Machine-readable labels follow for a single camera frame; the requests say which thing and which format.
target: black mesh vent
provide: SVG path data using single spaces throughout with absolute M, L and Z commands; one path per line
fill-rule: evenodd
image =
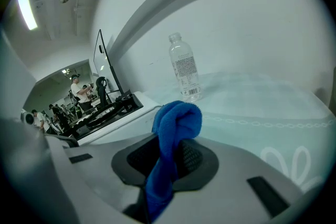
M 130 153 L 127 156 L 127 162 L 147 178 L 158 161 L 159 155 L 159 139 L 155 137 Z M 181 141 L 175 152 L 174 160 L 179 178 L 182 178 L 199 168 L 203 155 L 197 149 Z

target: black rubber pad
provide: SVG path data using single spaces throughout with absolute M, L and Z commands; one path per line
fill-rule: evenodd
M 78 162 L 82 162 L 82 161 L 85 161 L 85 160 L 91 159 L 91 158 L 93 158 L 93 157 L 90 154 L 85 153 L 85 154 L 82 154 L 82 155 L 70 157 L 69 160 L 71 161 L 71 163 L 78 163 Z
M 271 217 L 277 216 L 289 207 L 289 204 L 263 177 L 253 177 L 248 179 L 247 182 Z

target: blue towel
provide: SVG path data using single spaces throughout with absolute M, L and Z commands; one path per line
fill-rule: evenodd
M 178 179 L 174 151 L 183 139 L 198 136 L 202 114 L 191 103 L 174 101 L 155 115 L 152 132 L 159 136 L 160 158 L 147 178 L 145 187 L 148 212 L 153 222 L 173 198 L 173 182 Z

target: man in white shirt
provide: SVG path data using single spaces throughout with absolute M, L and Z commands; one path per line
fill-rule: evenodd
M 47 134 L 56 134 L 53 128 L 51 128 L 50 125 L 48 124 L 46 117 L 44 117 L 44 115 L 41 112 L 37 112 L 35 109 L 33 109 L 32 114 L 34 114 L 34 117 L 36 117 L 39 120 L 40 130 L 43 131 L 44 129 Z
M 91 86 L 82 89 L 78 86 L 79 83 L 79 78 L 78 75 L 72 75 L 71 76 L 71 81 L 72 81 L 72 85 L 71 85 L 71 91 L 72 94 L 76 97 L 79 98 L 79 106 L 85 111 L 92 109 L 93 106 L 91 105 L 91 100 L 89 99 L 87 92 L 90 91 L 92 89 Z

